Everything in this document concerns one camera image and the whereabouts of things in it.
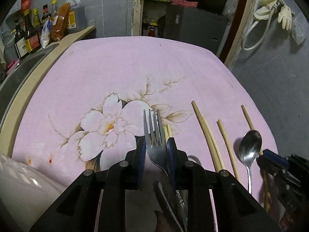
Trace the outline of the steel sink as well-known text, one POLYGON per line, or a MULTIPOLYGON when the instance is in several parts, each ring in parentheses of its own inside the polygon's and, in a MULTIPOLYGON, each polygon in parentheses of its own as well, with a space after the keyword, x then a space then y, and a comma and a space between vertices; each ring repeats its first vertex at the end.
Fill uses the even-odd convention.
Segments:
POLYGON ((58 43, 50 45, 45 49, 41 49, 29 55, 26 59, 17 64, 17 67, 14 68, 1 84, 1 126, 3 126, 8 110, 21 86, 40 62, 58 45, 58 43))

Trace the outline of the dark soy sauce bottle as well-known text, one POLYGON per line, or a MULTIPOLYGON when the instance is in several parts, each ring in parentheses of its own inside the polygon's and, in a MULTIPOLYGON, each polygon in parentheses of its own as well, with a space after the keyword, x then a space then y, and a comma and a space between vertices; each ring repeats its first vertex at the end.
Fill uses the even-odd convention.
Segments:
POLYGON ((32 25, 30 18, 30 10, 24 11, 25 17, 25 45, 28 53, 34 53, 40 49, 40 39, 36 28, 32 25))

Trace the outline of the large oil jug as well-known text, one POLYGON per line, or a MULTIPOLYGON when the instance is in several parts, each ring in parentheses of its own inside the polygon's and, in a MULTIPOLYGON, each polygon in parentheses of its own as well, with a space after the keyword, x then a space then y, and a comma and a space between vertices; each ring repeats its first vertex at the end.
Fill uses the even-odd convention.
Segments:
POLYGON ((69 34, 80 32, 87 27, 87 20, 85 17, 85 7, 81 0, 66 0, 70 3, 70 12, 67 23, 67 31, 69 34))

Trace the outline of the orange snack bag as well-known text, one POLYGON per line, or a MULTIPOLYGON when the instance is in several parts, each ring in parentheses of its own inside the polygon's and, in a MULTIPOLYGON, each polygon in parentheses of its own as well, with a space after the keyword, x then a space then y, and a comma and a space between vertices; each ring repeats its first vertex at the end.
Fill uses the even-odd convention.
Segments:
POLYGON ((70 3, 65 3, 59 8, 52 25, 50 35, 51 41, 60 41, 64 37, 66 25, 68 23, 70 6, 70 3))

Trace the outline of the white rubber glove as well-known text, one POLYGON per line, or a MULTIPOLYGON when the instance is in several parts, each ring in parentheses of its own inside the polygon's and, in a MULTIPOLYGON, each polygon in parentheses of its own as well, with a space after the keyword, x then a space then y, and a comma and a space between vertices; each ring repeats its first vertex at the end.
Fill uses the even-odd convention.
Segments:
POLYGON ((286 5, 283 0, 261 0, 261 7, 254 13, 255 20, 268 20, 270 13, 278 14, 278 23, 282 24, 282 28, 289 31, 292 27, 292 16, 294 12, 286 5))

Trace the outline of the clear hanging plastic bag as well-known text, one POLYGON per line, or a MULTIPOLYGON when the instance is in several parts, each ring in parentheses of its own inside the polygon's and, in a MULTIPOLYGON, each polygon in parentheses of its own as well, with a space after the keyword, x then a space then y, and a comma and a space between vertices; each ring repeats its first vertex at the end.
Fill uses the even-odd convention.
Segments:
POLYGON ((297 45, 302 44, 306 39, 304 29, 302 25, 297 21, 294 21, 292 24, 292 38, 294 39, 297 45))

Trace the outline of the dark grey cabinet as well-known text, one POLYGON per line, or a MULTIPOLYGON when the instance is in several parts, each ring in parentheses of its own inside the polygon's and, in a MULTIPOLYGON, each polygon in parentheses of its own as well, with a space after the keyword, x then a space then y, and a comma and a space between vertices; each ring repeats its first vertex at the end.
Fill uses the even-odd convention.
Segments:
POLYGON ((227 27, 225 16, 205 10, 170 5, 163 37, 205 48, 216 54, 227 27))

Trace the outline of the dark wine bottle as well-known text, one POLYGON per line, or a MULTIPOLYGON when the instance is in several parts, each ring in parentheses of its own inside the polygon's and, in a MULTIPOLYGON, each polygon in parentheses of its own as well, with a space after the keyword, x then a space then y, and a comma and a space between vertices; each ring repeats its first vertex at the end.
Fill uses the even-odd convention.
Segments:
POLYGON ((18 23, 18 19, 15 20, 15 50, 17 52, 17 56, 19 59, 24 59, 28 56, 28 51, 25 44, 25 31, 21 28, 20 24, 18 23))

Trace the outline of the silver fork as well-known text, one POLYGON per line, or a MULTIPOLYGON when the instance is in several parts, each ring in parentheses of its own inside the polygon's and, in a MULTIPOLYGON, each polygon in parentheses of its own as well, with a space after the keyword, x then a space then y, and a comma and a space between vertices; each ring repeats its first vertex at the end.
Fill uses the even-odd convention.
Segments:
POLYGON ((150 161, 169 177, 172 194, 176 204, 168 199, 168 195, 161 192, 166 203, 166 208, 172 218, 179 225, 181 231, 187 231, 188 218, 185 211, 185 203, 179 190, 176 190, 172 181, 172 170, 169 165, 168 146, 166 144, 165 130, 163 128, 160 113, 151 110, 143 111, 144 137, 146 141, 147 154, 150 161))

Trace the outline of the light wooden chopstick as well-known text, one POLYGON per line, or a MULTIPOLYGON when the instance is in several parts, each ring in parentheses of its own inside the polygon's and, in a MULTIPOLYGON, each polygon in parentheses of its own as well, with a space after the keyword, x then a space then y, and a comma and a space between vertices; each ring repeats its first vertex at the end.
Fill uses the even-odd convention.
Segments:
POLYGON ((234 152, 232 150, 232 146, 229 142, 229 139, 228 139, 228 136, 226 134, 225 128, 223 126, 223 123, 220 119, 217 121, 217 125, 219 127, 219 130, 220 130, 221 135, 223 137, 223 140, 225 142, 225 145, 226 145, 226 148, 227 148, 227 151, 228 151, 228 154, 229 154, 230 162, 231 162, 231 165, 232 165, 232 169, 234 171, 234 176, 240 182, 240 174, 239 174, 239 171, 238 171, 238 168, 237 168, 237 163, 236 163, 236 160, 235 160, 234 152))

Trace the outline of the white plastic utensil holder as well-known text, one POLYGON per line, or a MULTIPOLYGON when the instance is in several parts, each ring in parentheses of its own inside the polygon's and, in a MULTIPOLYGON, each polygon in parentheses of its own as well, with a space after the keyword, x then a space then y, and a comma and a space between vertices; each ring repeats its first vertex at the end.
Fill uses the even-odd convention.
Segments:
POLYGON ((30 231, 65 189, 32 167, 1 155, 1 207, 22 231, 30 231))

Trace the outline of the silver spoon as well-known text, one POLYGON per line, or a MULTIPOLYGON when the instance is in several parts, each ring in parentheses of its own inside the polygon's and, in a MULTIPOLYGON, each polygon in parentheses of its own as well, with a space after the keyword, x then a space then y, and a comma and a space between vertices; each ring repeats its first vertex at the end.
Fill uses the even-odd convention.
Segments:
POLYGON ((243 136, 238 148, 239 160, 247 169, 247 177, 248 177, 247 190, 251 195, 252 195, 251 167, 252 164, 257 159, 257 157, 259 156, 261 147, 262 147, 261 134, 257 130, 250 130, 243 136))

